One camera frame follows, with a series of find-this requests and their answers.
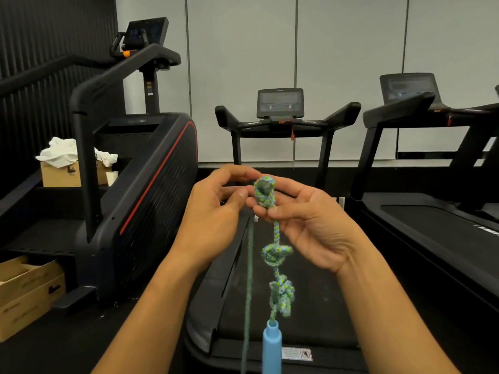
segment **red stripe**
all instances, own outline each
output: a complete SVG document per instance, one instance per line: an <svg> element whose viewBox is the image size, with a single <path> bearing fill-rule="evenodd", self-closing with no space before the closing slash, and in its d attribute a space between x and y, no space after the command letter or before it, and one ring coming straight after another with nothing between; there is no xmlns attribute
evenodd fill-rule
<svg viewBox="0 0 499 374"><path fill-rule="evenodd" d="M139 208L140 204L142 203L142 200L144 199L144 197L146 196L147 192L149 191L149 189L151 188L151 186L153 185L153 182L156 180L156 177L159 175L159 172L161 171L161 169L163 169L163 167L165 166L165 163L166 161L168 160L168 158L170 157L170 155L172 154L173 150L175 149L175 147L177 146L180 138L182 137L182 135L184 135L184 132L185 130L187 129L187 126L188 125L192 125L192 127L194 127L194 133L196 134L196 161L198 160L198 133L196 131L196 126L194 125L194 123L192 123L191 121L187 122L184 129L182 130L182 132L180 133L179 137L177 138L177 140L175 141L175 144L173 144L173 147L171 148L170 152L168 152L168 155L166 155L165 159L163 160L163 162L161 163L161 166L159 167L159 169L156 171L156 174L154 175L153 179L151 180L151 182L149 182L149 185L147 185L147 188L146 190L144 191L144 193L142 194L142 196L140 197L139 201L137 202L137 204L135 205L135 207L133 208L132 212L130 213L130 215L128 216L128 219L126 220L125 224L123 225L123 227L121 227L121 230L120 230L120 235L123 234L123 232L125 231L125 228L126 226L128 226L128 223L130 223L130 220L132 220L133 218L133 215L135 214L135 212L137 211L137 209Z"/></svg>

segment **cup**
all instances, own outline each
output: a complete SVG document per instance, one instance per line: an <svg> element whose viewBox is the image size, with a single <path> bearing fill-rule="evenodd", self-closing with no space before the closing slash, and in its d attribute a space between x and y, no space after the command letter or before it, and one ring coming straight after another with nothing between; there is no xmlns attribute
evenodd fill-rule
<svg viewBox="0 0 499 374"><path fill-rule="evenodd" d="M118 178L118 172L106 172L107 185L111 186Z"/></svg>

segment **cardboard box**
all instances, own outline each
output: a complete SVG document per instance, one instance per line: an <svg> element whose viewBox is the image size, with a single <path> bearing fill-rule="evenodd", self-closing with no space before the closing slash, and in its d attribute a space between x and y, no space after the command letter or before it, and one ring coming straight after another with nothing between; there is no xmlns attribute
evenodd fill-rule
<svg viewBox="0 0 499 374"><path fill-rule="evenodd" d="M104 166L101 161L96 160L97 178L99 185L107 184L106 172L111 168ZM40 162L41 178L45 188L80 188L80 165L78 161L74 164L56 168L48 163Z"/></svg>
<svg viewBox="0 0 499 374"><path fill-rule="evenodd" d="M35 266L25 256L0 263L0 342L50 311L66 293L64 272L57 262Z"/></svg>

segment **black slatted panel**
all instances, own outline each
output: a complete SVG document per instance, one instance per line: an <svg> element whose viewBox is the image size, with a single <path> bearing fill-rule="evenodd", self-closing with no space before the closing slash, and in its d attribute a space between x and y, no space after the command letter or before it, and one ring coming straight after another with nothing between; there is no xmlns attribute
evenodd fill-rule
<svg viewBox="0 0 499 374"><path fill-rule="evenodd" d="M193 126L187 126L114 251L116 281L120 288L166 256L197 170L196 131Z"/></svg>
<svg viewBox="0 0 499 374"><path fill-rule="evenodd" d="M65 54L109 59L116 35L115 0L0 0L0 79ZM101 70L70 67L11 96L0 99L0 197L32 173L34 156L53 136L72 138L69 97L79 83ZM123 85L96 103L100 121L125 111Z"/></svg>

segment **person's right hand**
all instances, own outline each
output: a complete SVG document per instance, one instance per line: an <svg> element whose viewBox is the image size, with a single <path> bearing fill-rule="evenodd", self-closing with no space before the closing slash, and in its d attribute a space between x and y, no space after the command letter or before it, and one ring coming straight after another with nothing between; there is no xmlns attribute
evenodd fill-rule
<svg viewBox="0 0 499 374"><path fill-rule="evenodd" d="M277 207L267 211L258 205L254 188L248 185L251 197L246 205L269 222L278 220L291 244L313 264L337 273L356 249L369 241L357 223L325 191L289 178L272 177L275 188L291 196L276 191Z"/></svg>

